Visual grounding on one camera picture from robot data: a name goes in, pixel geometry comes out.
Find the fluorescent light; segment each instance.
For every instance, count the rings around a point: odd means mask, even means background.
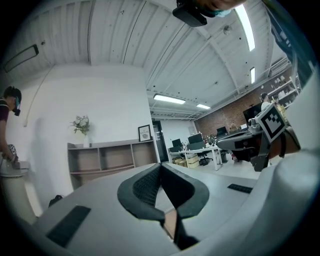
[[[203,108],[203,109],[206,109],[206,110],[209,110],[210,107],[209,106],[205,106],[205,105],[202,105],[202,104],[199,104],[197,105],[198,108]]]
[[[177,104],[184,104],[186,102],[183,99],[172,98],[172,97],[163,96],[163,95],[159,95],[159,94],[156,94],[153,98],[157,101],[172,102],[172,103],[177,103]]]
[[[253,67],[250,69],[251,73],[251,84],[253,84],[256,81],[256,68]]]
[[[36,57],[38,54],[39,54],[39,50],[36,44],[24,49],[23,51],[16,54],[4,65],[5,72],[8,73],[10,70],[14,69],[16,66],[20,65],[21,63],[27,60],[30,60]]]
[[[255,38],[254,38],[254,33],[252,32],[250,20],[248,18],[244,5],[241,4],[238,7],[236,7],[235,12],[236,14],[238,14],[238,17],[240,19],[240,22],[242,24],[242,27],[244,29],[244,33],[246,36],[246,40],[248,41],[249,51],[251,52],[254,48],[256,48]]]

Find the computer monitor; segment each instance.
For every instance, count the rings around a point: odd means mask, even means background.
[[[204,139],[202,138],[201,133],[198,133],[198,134],[196,134],[196,135],[190,136],[190,137],[188,138],[188,140],[189,140],[189,143],[190,143],[190,144],[198,143],[198,142],[203,142],[203,141],[204,141]]]
[[[262,102],[243,111],[243,115],[246,120],[246,123],[249,122],[249,119],[255,118],[255,116],[261,112],[261,105],[262,105]]]
[[[216,135],[217,135],[217,136],[225,135],[225,134],[227,134],[227,133],[228,133],[228,132],[227,132],[227,129],[226,129],[226,127],[225,127],[225,126],[224,126],[224,127],[221,127],[221,128],[216,129],[216,131],[217,131],[217,133],[216,133]]]
[[[180,140],[179,138],[173,140],[173,141],[172,141],[172,146],[174,146],[174,147],[180,147],[180,146],[182,146],[181,140]]]

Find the picture frame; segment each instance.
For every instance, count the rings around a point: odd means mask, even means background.
[[[139,142],[151,141],[150,124],[138,127]]]

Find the hand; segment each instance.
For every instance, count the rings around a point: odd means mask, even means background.
[[[196,0],[198,5],[203,6],[211,11],[217,10],[231,10],[246,0]]]
[[[7,156],[6,153],[2,153],[2,158],[6,161],[10,161],[10,158]]]

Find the white ceiling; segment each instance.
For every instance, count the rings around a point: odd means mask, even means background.
[[[8,74],[2,70],[1,79],[8,84],[53,64],[134,65],[144,70],[152,117],[194,119],[206,112],[197,104],[216,107],[239,96],[252,86],[252,67],[261,81],[272,59],[283,54],[278,48],[274,53],[270,21],[260,0],[244,4],[255,39],[251,52],[235,11],[191,28],[172,15],[175,7],[175,0],[45,1],[21,25],[3,62],[33,44],[39,55]],[[223,33],[226,25],[232,28],[229,35]],[[186,103],[156,102],[155,93]]]

